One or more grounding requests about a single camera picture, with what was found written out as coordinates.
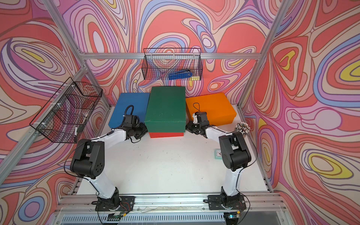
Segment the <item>red shoebox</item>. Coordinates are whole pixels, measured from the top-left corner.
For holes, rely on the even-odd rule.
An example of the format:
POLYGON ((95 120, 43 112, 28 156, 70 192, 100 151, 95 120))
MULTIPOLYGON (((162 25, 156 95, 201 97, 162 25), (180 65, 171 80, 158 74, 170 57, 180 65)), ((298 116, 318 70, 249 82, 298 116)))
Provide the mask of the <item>red shoebox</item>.
POLYGON ((161 133, 161 132, 149 132, 151 138, 167 138, 167 137, 183 137, 184 133, 161 133))

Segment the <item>orange shoebox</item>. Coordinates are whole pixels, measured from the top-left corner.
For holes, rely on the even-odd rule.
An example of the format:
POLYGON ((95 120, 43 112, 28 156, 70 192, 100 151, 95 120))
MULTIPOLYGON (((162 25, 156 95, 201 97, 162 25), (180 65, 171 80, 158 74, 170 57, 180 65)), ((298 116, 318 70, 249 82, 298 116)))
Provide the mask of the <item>orange shoebox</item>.
POLYGON ((237 115, 224 93, 186 98, 186 107, 189 120, 200 110, 207 113, 210 124, 215 126, 231 124, 237 115))

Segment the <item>green shoebox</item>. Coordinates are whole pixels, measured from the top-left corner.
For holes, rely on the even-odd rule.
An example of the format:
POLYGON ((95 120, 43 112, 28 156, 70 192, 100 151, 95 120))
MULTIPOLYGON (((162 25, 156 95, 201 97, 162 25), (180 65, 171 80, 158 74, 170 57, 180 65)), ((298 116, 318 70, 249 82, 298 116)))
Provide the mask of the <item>green shoebox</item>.
POLYGON ((150 133, 184 133, 186 126, 185 87, 152 87, 144 123, 150 133))

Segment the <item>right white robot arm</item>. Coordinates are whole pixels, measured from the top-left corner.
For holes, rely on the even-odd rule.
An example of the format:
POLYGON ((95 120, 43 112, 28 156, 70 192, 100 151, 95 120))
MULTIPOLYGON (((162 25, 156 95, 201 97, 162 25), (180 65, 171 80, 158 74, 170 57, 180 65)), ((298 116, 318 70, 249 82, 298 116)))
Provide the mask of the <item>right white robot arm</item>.
POLYGON ((186 125, 186 130, 195 135, 216 141, 220 146, 221 157, 226 173, 225 183, 221 193, 224 197, 234 197, 240 192, 238 182, 243 169, 248 166, 252 157, 244 136, 250 131, 250 126, 245 122, 237 123, 233 132, 226 132, 217 126, 211 125, 206 112, 195 112, 186 125))

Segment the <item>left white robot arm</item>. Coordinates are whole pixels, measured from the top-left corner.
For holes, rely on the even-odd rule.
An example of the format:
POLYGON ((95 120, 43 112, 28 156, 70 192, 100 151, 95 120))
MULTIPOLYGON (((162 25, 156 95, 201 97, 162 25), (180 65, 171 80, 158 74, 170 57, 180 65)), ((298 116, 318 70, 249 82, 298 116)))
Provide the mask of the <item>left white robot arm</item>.
POLYGON ((126 114, 117 128, 103 136, 82 139, 77 143, 70 164, 71 172, 87 181, 95 189, 98 201, 110 204, 113 208, 121 202, 119 190, 103 172, 105 168, 105 150, 126 140, 141 140, 147 128, 138 116, 126 114))

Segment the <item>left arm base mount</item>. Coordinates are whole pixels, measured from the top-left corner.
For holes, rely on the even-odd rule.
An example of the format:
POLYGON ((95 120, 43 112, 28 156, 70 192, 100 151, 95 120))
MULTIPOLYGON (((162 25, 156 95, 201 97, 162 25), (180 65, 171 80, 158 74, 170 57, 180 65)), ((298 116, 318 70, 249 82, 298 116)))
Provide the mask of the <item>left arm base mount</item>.
POLYGON ((135 196, 118 196, 110 199, 98 197, 95 204, 97 212, 131 212, 134 209, 135 196))

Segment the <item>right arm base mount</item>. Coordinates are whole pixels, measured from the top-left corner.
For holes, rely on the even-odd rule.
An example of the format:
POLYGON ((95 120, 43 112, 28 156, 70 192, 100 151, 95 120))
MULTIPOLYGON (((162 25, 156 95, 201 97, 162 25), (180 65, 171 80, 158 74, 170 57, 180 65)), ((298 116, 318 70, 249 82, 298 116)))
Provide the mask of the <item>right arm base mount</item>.
POLYGON ((236 210, 242 212, 247 209, 244 195, 241 194, 235 196, 225 194, 208 195, 203 202, 208 204, 209 210, 236 210))

